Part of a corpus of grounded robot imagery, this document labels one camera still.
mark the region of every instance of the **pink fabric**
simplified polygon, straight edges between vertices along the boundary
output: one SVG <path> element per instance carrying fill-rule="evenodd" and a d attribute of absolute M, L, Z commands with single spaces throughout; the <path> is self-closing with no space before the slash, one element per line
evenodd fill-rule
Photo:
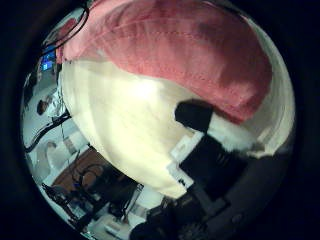
<path fill-rule="evenodd" d="M 236 123 L 257 111 L 272 78 L 248 24 L 195 0 L 100 0 L 62 52 L 174 81 Z"/>

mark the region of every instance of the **white plastic part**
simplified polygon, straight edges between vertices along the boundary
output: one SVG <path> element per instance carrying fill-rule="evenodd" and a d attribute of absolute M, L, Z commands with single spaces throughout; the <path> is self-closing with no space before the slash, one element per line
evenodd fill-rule
<path fill-rule="evenodd" d="M 220 142 L 228 152 L 250 150 L 257 143 L 256 138 L 247 129 L 233 124 L 215 113 L 212 114 L 207 133 Z"/>
<path fill-rule="evenodd" d="M 147 212 L 160 206 L 163 195 L 151 187 L 144 186 L 135 204 L 128 214 L 129 225 L 134 228 L 140 223 L 144 223 L 147 218 Z"/>
<path fill-rule="evenodd" d="M 203 136 L 204 134 L 199 131 L 195 131 L 194 135 L 191 138 L 188 136 L 183 136 L 178 144 L 170 152 L 173 160 L 178 164 L 182 163 L 198 145 Z"/>

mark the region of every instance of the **cable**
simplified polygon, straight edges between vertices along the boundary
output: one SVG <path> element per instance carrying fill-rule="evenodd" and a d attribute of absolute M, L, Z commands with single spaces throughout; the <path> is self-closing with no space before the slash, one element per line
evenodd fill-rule
<path fill-rule="evenodd" d="M 89 14 L 90 14 L 90 10 L 89 10 L 89 8 L 87 7 L 87 6 L 81 6 L 83 9 L 84 9 L 84 12 L 86 13 L 86 18 L 84 19 L 84 21 L 83 21 L 83 23 L 81 24 L 81 26 L 79 27 L 79 29 L 77 30 L 77 31 L 75 31 L 70 37 L 68 37 L 66 40 L 64 40 L 62 43 L 60 43 L 60 44 L 58 44 L 56 47 L 54 47 L 53 49 L 50 49 L 50 50 L 48 50 L 48 51 L 46 51 L 46 52 L 44 52 L 44 53 L 42 53 L 41 55 L 40 55 L 40 57 L 43 57 L 43 56 L 45 56 L 45 55 L 47 55 L 48 53 L 51 53 L 51 52 L 53 52 L 53 51 L 56 51 L 58 48 L 60 48 L 60 47 L 62 47 L 64 44 L 66 44 L 70 39 L 72 39 L 75 35 L 77 35 L 80 31 L 81 31 L 81 29 L 84 27 L 84 25 L 87 23 L 87 21 L 88 21 L 88 18 L 89 18 Z"/>
<path fill-rule="evenodd" d="M 74 172 L 75 172 L 75 170 L 77 170 L 76 169 L 77 168 L 77 160 L 78 160 L 79 155 L 80 155 L 80 150 L 78 150 L 77 155 L 76 155 L 76 157 L 74 159 L 74 167 L 73 167 L 72 170 L 71 170 L 70 159 L 68 158 L 68 169 L 69 169 L 69 173 L 71 175 L 73 184 L 79 184 L 79 180 L 77 181 L 76 178 L 74 177 Z"/>
<path fill-rule="evenodd" d="M 44 127 L 42 127 L 37 133 L 36 135 L 32 138 L 32 142 L 30 144 L 29 147 L 24 146 L 24 151 L 26 153 L 30 153 L 39 143 L 39 141 L 41 140 L 41 138 L 47 134 L 51 129 L 59 126 L 60 124 L 62 124 L 64 121 L 68 120 L 69 118 L 71 118 L 71 116 L 65 116 L 65 117 L 61 117 L 58 118 L 57 120 L 55 120 L 52 124 L 49 123 L 47 125 L 45 125 Z"/>
<path fill-rule="evenodd" d="M 43 46 L 43 49 L 45 49 L 45 48 L 47 48 L 47 47 L 49 47 L 51 45 L 55 45 L 56 43 L 62 41 L 64 38 L 66 38 L 79 25 L 79 23 L 82 21 L 83 16 L 84 16 L 84 14 L 86 12 L 83 6 L 81 6 L 81 8 L 83 8 L 83 11 L 82 11 L 82 13 L 80 15 L 79 21 L 63 37 L 61 37 L 59 39 L 56 39 L 56 40 L 52 41 L 51 43 L 46 44 L 45 46 Z"/>
<path fill-rule="evenodd" d="M 64 132 L 63 132 L 63 127 L 62 127 L 63 123 L 61 123 L 60 127 L 61 127 L 61 133 L 62 133 L 62 139 L 65 140 L 65 137 L 64 137 Z"/>

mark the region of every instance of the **white fabric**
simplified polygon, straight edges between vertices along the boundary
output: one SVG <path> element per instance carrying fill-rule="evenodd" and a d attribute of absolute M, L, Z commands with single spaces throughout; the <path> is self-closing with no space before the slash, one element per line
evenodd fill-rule
<path fill-rule="evenodd" d="M 260 158 L 273 156 L 286 146 L 292 137 L 295 121 L 294 92 L 289 73 L 278 49 L 269 36 L 252 20 L 246 19 L 258 36 L 272 64 L 273 79 L 270 92 L 253 118 L 242 124 L 262 143 L 264 150 L 250 155 Z"/>

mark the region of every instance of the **wooden surface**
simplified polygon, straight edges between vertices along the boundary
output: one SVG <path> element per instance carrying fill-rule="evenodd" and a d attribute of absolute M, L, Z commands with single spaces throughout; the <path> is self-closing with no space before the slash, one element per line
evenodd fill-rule
<path fill-rule="evenodd" d="M 193 133 L 174 120 L 176 104 L 196 98 L 175 83 L 139 77 L 110 62 L 64 63 L 62 90 L 74 122 L 105 159 L 134 180 L 179 197 L 169 152 Z"/>
<path fill-rule="evenodd" d="M 85 151 L 79 158 L 70 164 L 70 169 L 73 170 L 76 167 L 76 170 L 82 172 L 86 167 L 88 167 L 91 164 L 101 164 L 101 165 L 107 165 L 105 162 L 105 159 L 97 153 L 97 151 L 89 148 L 87 151 Z M 75 190 L 75 187 L 73 185 L 72 176 L 70 174 L 70 169 L 65 169 L 53 182 L 52 186 L 59 185 L 66 189 L 67 191 Z M 92 170 L 95 174 L 100 176 L 102 174 L 102 169 L 99 167 L 92 167 L 90 170 Z M 79 175 L 75 171 L 74 174 L 75 178 L 78 179 Z M 89 187 L 93 182 L 96 180 L 96 176 L 93 173 L 88 173 L 83 179 L 83 186 Z"/>

